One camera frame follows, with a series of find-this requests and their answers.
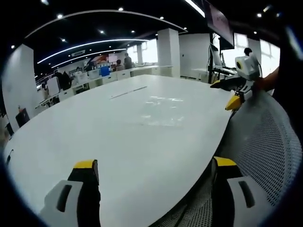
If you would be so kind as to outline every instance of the white table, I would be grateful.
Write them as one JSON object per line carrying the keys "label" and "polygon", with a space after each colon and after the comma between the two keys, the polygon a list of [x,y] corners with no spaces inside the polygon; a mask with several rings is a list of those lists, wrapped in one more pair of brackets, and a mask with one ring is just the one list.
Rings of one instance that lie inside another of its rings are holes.
{"label": "white table", "polygon": [[98,160],[102,227],[147,227],[172,209],[209,164],[231,94],[208,84],[142,75],[43,111],[6,145],[9,171],[39,213],[75,163]]}

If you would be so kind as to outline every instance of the black ceiling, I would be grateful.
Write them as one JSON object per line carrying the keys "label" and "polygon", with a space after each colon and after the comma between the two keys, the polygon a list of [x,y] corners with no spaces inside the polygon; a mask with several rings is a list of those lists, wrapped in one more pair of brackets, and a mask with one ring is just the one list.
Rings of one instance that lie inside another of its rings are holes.
{"label": "black ceiling", "polygon": [[[157,31],[171,27],[179,32],[182,29],[148,17],[131,15],[126,13],[96,12],[76,15],[55,21],[30,37],[25,38],[29,33],[43,24],[56,19],[57,14],[68,15],[96,9],[115,9],[123,7],[124,11],[138,12],[169,21],[179,27],[187,27],[189,33],[206,33],[208,28],[205,19],[197,13],[184,0],[47,0],[49,5],[35,1],[14,1],[8,2],[12,5],[12,18],[5,24],[8,35],[7,46],[25,43],[34,49],[35,62],[66,48],[108,39],[117,38],[155,38]],[[197,5],[202,6],[201,0],[194,0]],[[258,37],[275,42],[278,31],[276,18],[267,14],[257,18],[256,14],[262,12],[267,5],[266,2],[240,1],[240,0],[209,0],[215,7],[222,11],[230,20],[236,32],[253,35],[258,31]],[[81,48],[89,53],[112,49],[126,48],[129,42],[117,42],[106,44],[95,44]],[[68,55],[75,50],[59,54],[39,65],[35,64],[35,73],[49,73],[51,66],[69,59]]]}

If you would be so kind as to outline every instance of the computer monitor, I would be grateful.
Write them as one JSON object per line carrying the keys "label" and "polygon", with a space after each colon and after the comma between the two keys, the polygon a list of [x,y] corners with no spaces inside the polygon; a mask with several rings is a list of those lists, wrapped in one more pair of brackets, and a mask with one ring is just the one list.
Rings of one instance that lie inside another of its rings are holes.
{"label": "computer monitor", "polygon": [[225,39],[231,45],[229,49],[232,49],[234,47],[233,31],[227,18],[208,1],[202,0],[202,4],[205,11],[207,26],[221,38]]}
{"label": "computer monitor", "polygon": [[210,44],[210,50],[213,55],[214,65],[217,67],[222,67],[222,62],[218,48],[216,48],[215,45]]}

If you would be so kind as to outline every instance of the window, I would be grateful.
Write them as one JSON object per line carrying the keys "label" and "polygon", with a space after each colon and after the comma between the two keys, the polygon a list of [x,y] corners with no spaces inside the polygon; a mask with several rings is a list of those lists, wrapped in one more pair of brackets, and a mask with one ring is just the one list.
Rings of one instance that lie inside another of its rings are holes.
{"label": "window", "polygon": [[279,67],[280,48],[264,40],[260,40],[260,46],[262,74],[266,77]]}
{"label": "window", "polygon": [[158,62],[157,40],[142,43],[142,60],[143,62],[155,63]]}
{"label": "window", "polygon": [[[224,62],[227,67],[235,68],[235,58],[244,56],[244,49],[248,47],[248,39],[246,35],[234,34],[235,49],[222,51]],[[220,49],[219,36],[215,35],[214,45]]]}
{"label": "window", "polygon": [[132,62],[138,63],[138,53],[137,53],[137,46],[131,46],[127,49],[128,56],[131,57]]}

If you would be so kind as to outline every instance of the office desk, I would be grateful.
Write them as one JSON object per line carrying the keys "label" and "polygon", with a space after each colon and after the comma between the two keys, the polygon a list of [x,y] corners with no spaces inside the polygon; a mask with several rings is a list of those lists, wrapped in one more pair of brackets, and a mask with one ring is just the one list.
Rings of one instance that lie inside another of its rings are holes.
{"label": "office desk", "polygon": [[4,157],[14,149],[8,168],[35,213],[76,162],[97,159],[101,226],[147,227],[204,172],[230,118],[230,95],[191,80],[123,79],[43,111]]}

